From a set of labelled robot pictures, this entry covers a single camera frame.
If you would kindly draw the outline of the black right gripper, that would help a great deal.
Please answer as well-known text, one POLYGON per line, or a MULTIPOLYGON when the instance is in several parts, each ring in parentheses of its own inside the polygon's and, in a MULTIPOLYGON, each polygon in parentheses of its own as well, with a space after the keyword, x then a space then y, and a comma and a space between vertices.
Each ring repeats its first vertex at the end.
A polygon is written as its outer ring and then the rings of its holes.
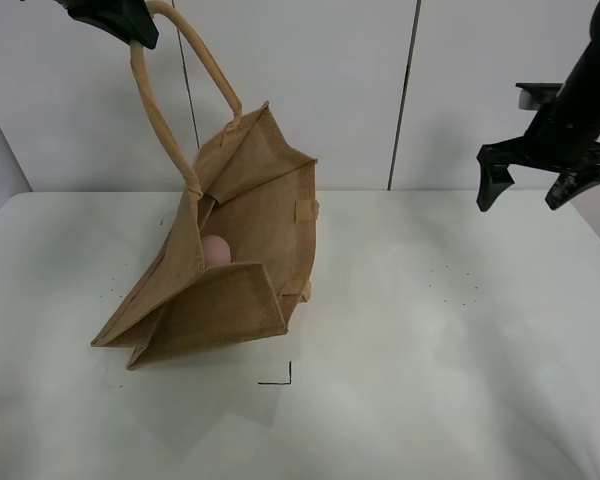
POLYGON ((536 115, 522 136, 480 148, 477 205, 481 212, 514 184, 508 170, 512 164, 556 173, 595 165, 558 176, 545 197, 551 210, 600 185, 600 88, 559 83, 516 87, 521 90, 519 107, 534 109, 536 115))

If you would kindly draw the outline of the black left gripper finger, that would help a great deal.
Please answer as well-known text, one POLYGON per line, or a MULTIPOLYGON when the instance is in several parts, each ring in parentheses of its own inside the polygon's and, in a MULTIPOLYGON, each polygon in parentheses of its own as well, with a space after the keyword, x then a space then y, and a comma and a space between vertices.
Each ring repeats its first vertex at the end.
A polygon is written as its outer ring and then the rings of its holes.
POLYGON ((63 0, 68 15, 102 31, 124 43, 132 41, 154 49, 159 32, 143 0, 63 0))

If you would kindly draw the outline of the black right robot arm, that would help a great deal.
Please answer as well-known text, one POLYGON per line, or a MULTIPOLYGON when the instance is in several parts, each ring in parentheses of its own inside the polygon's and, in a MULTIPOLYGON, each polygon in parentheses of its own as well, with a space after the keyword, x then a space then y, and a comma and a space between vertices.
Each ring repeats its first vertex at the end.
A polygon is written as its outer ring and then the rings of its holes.
POLYGON ((480 211, 488 211, 515 184, 511 165, 558 175, 545 197, 552 210, 600 185, 600 2, 589 36, 589 44, 564 83, 516 85, 521 90, 520 102, 528 103, 536 114, 522 136, 480 148, 480 211))

